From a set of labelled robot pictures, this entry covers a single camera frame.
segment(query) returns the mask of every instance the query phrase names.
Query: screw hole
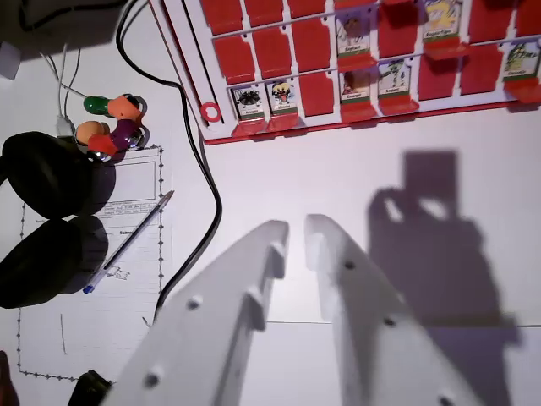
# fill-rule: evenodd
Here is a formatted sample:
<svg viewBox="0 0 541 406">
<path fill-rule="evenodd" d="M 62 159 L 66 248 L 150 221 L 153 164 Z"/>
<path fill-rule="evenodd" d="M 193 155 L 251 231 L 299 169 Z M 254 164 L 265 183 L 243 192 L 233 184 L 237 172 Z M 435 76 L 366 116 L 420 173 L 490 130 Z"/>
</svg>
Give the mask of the screw hole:
<svg viewBox="0 0 541 406">
<path fill-rule="evenodd" d="M 186 307 L 188 310 L 197 310 L 201 306 L 201 303 L 203 303 L 203 299 L 200 296 L 194 296 L 188 300 Z"/>
<path fill-rule="evenodd" d="M 143 381 L 143 384 L 147 389 L 152 389 L 153 387 L 156 387 L 160 383 L 160 378 L 158 375 L 150 372 L 146 374 L 145 380 Z"/>
<path fill-rule="evenodd" d="M 388 327 L 396 326 L 396 321 L 392 320 L 390 317 L 386 317 L 385 319 L 383 319 L 383 322 Z"/>
<path fill-rule="evenodd" d="M 440 402 L 440 406 L 453 406 L 454 405 L 452 400 L 450 400 L 447 396 L 440 396 L 438 398 L 438 401 Z"/>
</svg>

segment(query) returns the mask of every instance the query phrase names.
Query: white table surface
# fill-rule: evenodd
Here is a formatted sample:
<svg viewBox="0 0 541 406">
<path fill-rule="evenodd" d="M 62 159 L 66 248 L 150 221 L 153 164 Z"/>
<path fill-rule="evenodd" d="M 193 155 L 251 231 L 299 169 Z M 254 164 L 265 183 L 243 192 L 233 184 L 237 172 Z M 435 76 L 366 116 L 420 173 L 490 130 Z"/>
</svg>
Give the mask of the white table surface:
<svg viewBox="0 0 541 406">
<path fill-rule="evenodd" d="M 175 79 L 149 9 L 140 15 L 127 35 L 126 49 L 144 69 L 162 78 Z M 69 52 L 68 76 L 73 72 L 74 61 L 75 52 Z M 186 141 L 178 92 L 136 74 L 117 54 L 114 43 L 83 50 L 74 87 L 85 94 L 108 97 L 125 92 L 142 95 L 149 105 L 146 126 L 152 134 L 171 136 L 176 190 L 170 206 L 175 211 L 172 260 L 174 266 L 180 266 L 208 227 L 214 214 L 214 202 Z M 14 82 L 1 81 L 3 131 L 0 142 L 11 134 L 29 130 L 55 134 L 55 95 L 56 82 L 42 60 L 24 62 Z M 91 119 L 77 96 L 71 96 L 68 115 L 75 123 Z M 286 328 L 280 327 L 287 326 L 284 322 L 295 326 L 297 323 L 322 322 L 316 278 L 304 264 L 303 222 L 306 215 L 322 213 L 334 218 L 367 250 L 370 201 L 378 190 L 402 187 L 403 154 L 407 151 L 454 151 L 459 162 L 459 214 L 475 222 L 483 236 L 482 252 L 499 292 L 501 312 L 518 325 L 541 324 L 541 300 L 538 298 L 541 286 L 540 120 L 539 111 L 510 113 L 496 109 L 405 123 L 383 123 L 366 129 L 321 131 L 290 139 L 206 147 L 210 168 L 221 191 L 224 216 L 193 274 L 260 223 L 270 219 L 285 220 L 291 227 L 287 277 L 275 285 L 269 320 L 280 323 L 272 329 L 276 333 Z M 4 257 L 19 238 L 19 219 L 13 213 L 20 208 L 20 201 L 7 183 L 0 188 L 0 201 L 3 222 L 0 257 Z M 0 325 L 13 326 L 16 317 L 16 310 L 2 310 Z M 521 330 L 527 340 L 520 351 L 513 350 L 518 355 L 510 355 L 508 374 L 512 392 L 516 393 L 514 404 L 526 405 L 531 404 L 528 399 L 532 400 L 533 391 L 538 394 L 538 388 L 529 376 L 532 370 L 538 372 L 532 362 L 541 359 L 538 351 L 534 352 L 541 343 L 541 336 L 534 328 Z M 304 340 L 307 336 L 295 337 Z M 267 347 L 260 344 L 260 339 L 257 342 L 259 347 L 255 351 L 261 354 L 261 349 Z M 15 331 L 2 328 L 0 344 L 10 356 L 13 367 L 16 362 Z M 306 359 L 314 356 L 309 353 L 304 355 Z M 287 362 L 286 357 L 283 358 L 279 361 Z M 265 370 L 261 373 L 269 374 L 273 368 L 282 370 L 279 361 L 276 357 L 274 360 L 269 358 L 266 361 L 268 369 L 262 367 L 263 364 L 252 369 Z M 16 368 L 13 371 L 23 405 L 65 404 L 73 389 L 69 382 L 23 377 Z M 298 396 L 284 395 L 282 404 L 308 404 L 314 392 L 306 388 L 313 387 L 318 379 L 324 381 L 327 376 L 318 374 L 299 384 L 296 392 L 289 392 Z M 332 399 L 337 400 L 339 395 L 333 380 L 336 380 L 336 374 L 332 375 L 329 398 L 324 401 L 315 397 L 320 404 L 336 404 Z"/>
</svg>

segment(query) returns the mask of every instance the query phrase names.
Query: paper sheet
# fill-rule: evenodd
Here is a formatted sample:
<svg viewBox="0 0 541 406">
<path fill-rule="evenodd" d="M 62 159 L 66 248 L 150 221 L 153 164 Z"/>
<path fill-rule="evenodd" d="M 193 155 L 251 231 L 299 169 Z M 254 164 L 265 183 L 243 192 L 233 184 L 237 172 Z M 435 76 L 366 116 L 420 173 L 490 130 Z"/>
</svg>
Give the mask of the paper sheet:
<svg viewBox="0 0 541 406">
<path fill-rule="evenodd" d="M 84 249 L 84 265 L 91 272 L 96 257 L 107 257 L 171 188 L 163 149 L 153 145 L 128 152 L 120 162 L 95 170 L 94 190 L 115 180 L 107 203 L 95 214 L 103 223 Z M 152 322 L 162 280 L 171 259 L 171 227 L 167 208 L 130 245 L 92 294 L 59 294 L 48 303 L 20 310 L 19 370 L 46 379 L 74 381 L 90 369 L 115 381 Z M 28 206 L 22 234 L 27 236 L 45 220 Z"/>
</svg>

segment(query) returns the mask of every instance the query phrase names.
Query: dotted border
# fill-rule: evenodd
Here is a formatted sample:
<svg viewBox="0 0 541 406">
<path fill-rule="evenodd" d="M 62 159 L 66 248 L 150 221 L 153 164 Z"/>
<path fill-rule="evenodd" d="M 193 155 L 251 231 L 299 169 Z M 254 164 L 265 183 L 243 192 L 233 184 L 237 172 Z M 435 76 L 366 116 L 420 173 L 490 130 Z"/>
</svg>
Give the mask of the dotted border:
<svg viewBox="0 0 541 406">
<path fill-rule="evenodd" d="M 161 186 L 163 184 L 163 177 L 162 177 L 163 148 L 160 145 L 151 145 L 151 146 L 147 146 L 147 147 L 143 148 L 143 150 L 158 150 L 158 152 L 159 152 L 160 164 L 158 165 L 158 167 L 160 168 L 160 177 L 158 179 L 158 183 L 160 184 L 160 199 L 161 199 L 163 197 L 163 189 L 161 188 Z M 23 240 L 23 237 L 25 236 L 25 234 L 23 233 L 23 230 L 24 230 L 24 227 L 25 227 L 25 211 L 26 211 L 26 204 L 23 203 L 23 216 L 22 216 L 22 218 L 20 220 L 20 222 L 21 222 L 21 226 L 20 226 L 20 239 L 21 239 L 21 241 Z M 159 294 L 161 293 L 161 289 L 162 289 L 161 280 L 163 279 L 163 272 L 162 272 L 163 256 L 161 255 L 161 253 L 162 253 L 161 247 L 163 246 L 163 239 L 161 238 L 162 237 L 162 231 L 163 231 L 163 223 L 161 222 L 161 215 L 162 214 L 163 214 L 163 209 L 160 210 L 160 219 L 159 219 L 159 225 L 158 225 L 158 228 L 160 230 L 159 239 L 158 239 L 158 244 L 159 244 L 159 251 L 158 251 L 158 253 L 159 253 L 158 271 L 159 272 L 158 272 L 158 278 L 160 280 L 160 290 L 158 292 Z M 20 319 L 21 319 L 21 315 L 22 315 L 22 309 L 19 307 L 19 317 L 17 318 L 17 368 L 19 369 L 19 373 L 24 374 L 25 376 L 33 376 L 34 378 L 45 378 L 47 380 L 49 380 L 49 379 L 58 379 L 59 381 L 62 381 L 62 380 L 71 381 L 71 382 L 78 381 L 79 378 L 76 378 L 74 376 L 41 374 L 39 372 L 30 372 L 28 370 L 23 370 L 21 368 L 21 363 L 20 363 L 20 353 L 21 353 L 21 348 L 20 348 Z"/>
</svg>

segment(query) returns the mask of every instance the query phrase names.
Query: white plastic part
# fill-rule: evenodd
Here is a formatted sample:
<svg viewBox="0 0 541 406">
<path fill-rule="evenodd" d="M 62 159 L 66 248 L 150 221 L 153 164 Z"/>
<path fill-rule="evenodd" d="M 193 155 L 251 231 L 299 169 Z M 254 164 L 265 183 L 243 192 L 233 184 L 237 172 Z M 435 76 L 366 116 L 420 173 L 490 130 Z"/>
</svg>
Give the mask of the white plastic part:
<svg viewBox="0 0 541 406">
<path fill-rule="evenodd" d="M 472 9 L 472 1 L 473 0 L 462 0 L 460 2 L 460 4 L 462 5 L 462 17 L 459 25 L 458 34 L 461 40 L 466 43 L 468 43 L 469 41 L 468 28 L 470 13 Z M 238 125 L 238 115 L 234 103 L 232 102 L 231 89 L 238 87 L 246 87 L 259 83 L 263 85 L 261 87 L 261 96 L 266 97 L 265 82 L 278 79 L 295 78 L 294 81 L 296 84 L 298 84 L 298 80 L 296 79 L 298 76 L 303 74 L 311 74 L 314 72 L 331 72 L 330 77 L 333 80 L 333 89 L 335 93 L 333 112 L 319 116 L 305 117 L 304 110 L 302 108 L 299 108 L 298 114 L 300 120 L 298 121 L 298 128 L 314 127 L 341 122 L 342 119 L 340 114 L 340 93 L 339 86 L 337 85 L 338 77 L 336 66 L 336 38 L 334 37 L 336 33 L 336 21 L 334 18 L 335 10 L 333 0 L 327 0 L 325 2 L 324 13 L 313 14 L 297 19 L 291 19 L 290 9 L 288 7 L 287 0 L 283 0 L 283 21 L 268 25 L 262 25 L 255 28 L 250 27 L 249 16 L 246 13 L 244 1 L 240 0 L 240 6 L 243 12 L 243 29 L 240 31 L 221 34 L 218 36 L 212 35 L 210 27 L 207 25 L 200 1 L 150 0 L 150 2 L 152 3 L 158 25 L 161 27 L 161 31 L 164 34 L 163 37 L 171 53 L 172 61 L 175 64 L 179 79 L 182 81 L 189 95 L 190 104 L 195 111 L 201 133 L 206 140 L 229 138 L 232 136 L 232 131 Z M 504 91 L 504 84 L 502 79 L 505 60 L 507 59 L 507 56 L 509 55 L 509 51 L 511 49 L 511 42 L 517 39 L 515 28 L 515 9 L 512 13 L 511 21 L 507 30 L 507 35 L 504 39 L 472 44 L 472 46 L 474 47 L 486 44 L 501 44 L 500 51 L 503 53 L 503 62 L 500 76 L 496 80 L 495 91 L 462 96 L 460 90 L 460 78 L 463 66 L 463 58 L 459 58 L 459 68 L 457 70 L 456 81 L 452 96 L 434 100 L 419 101 L 418 72 L 420 55 L 422 55 L 424 52 L 423 24 L 419 24 L 418 26 L 417 41 L 415 43 L 414 52 L 412 54 L 398 55 L 392 58 L 379 58 L 380 53 L 379 49 L 377 48 L 378 30 L 376 17 L 380 3 L 381 1 L 378 0 L 378 2 L 374 4 L 358 7 L 359 9 L 363 9 L 365 11 L 368 11 L 368 9 L 370 8 L 370 52 L 372 56 L 378 61 L 378 63 L 384 63 L 385 61 L 389 62 L 393 59 L 402 58 L 408 61 L 408 64 L 412 68 L 410 94 L 413 100 L 419 102 L 418 112 L 429 112 L 454 107 L 468 107 L 497 102 L 508 102 L 514 100 L 512 96 L 510 96 Z M 424 2 L 419 1 L 417 3 L 417 7 L 419 9 L 420 16 L 419 21 L 422 22 L 424 20 Z M 331 58 L 329 68 L 299 73 L 295 55 L 292 54 L 291 75 L 283 76 L 280 78 L 272 78 L 270 80 L 261 79 L 261 72 L 257 64 L 254 43 L 252 41 L 252 33 L 255 30 L 263 30 L 264 28 L 268 27 L 285 26 L 286 29 L 283 32 L 287 34 L 290 50 L 293 52 L 294 48 L 291 32 L 291 23 L 303 19 L 315 18 L 326 18 L 326 21 L 323 21 L 322 24 L 327 25 L 331 33 Z M 238 35 L 243 36 L 243 40 L 250 45 L 255 67 L 255 80 L 253 82 L 246 82 L 240 85 L 228 85 L 225 81 L 224 76 L 221 73 L 220 64 L 218 63 L 218 59 L 216 57 L 215 49 L 213 46 L 213 40 L 219 37 Z M 541 38 L 541 36 L 529 36 L 522 37 L 520 38 L 520 40 L 536 41 L 539 38 Z M 382 114 L 378 105 L 378 80 L 375 75 L 373 76 L 374 77 L 372 78 L 372 84 L 370 86 L 370 100 L 377 112 L 377 115 L 379 117 L 383 117 L 384 115 Z M 303 101 L 300 97 L 300 89 L 298 88 L 298 90 L 299 106 L 302 107 Z M 206 102 L 215 102 L 218 104 L 221 109 L 222 121 L 218 123 L 208 123 L 201 117 L 199 113 L 199 107 L 200 104 L 204 104 Z M 265 121 L 268 122 L 269 119 L 270 118 L 267 116 L 267 114 L 265 114 Z"/>
<path fill-rule="evenodd" d="M 180 290 L 104 406 L 238 404 L 253 330 L 265 330 L 273 279 L 284 277 L 287 236 L 285 222 L 262 224 Z"/>
<path fill-rule="evenodd" d="M 332 321 L 343 406 L 484 405 L 383 272 L 333 220 L 308 216 L 308 268 Z"/>
</svg>

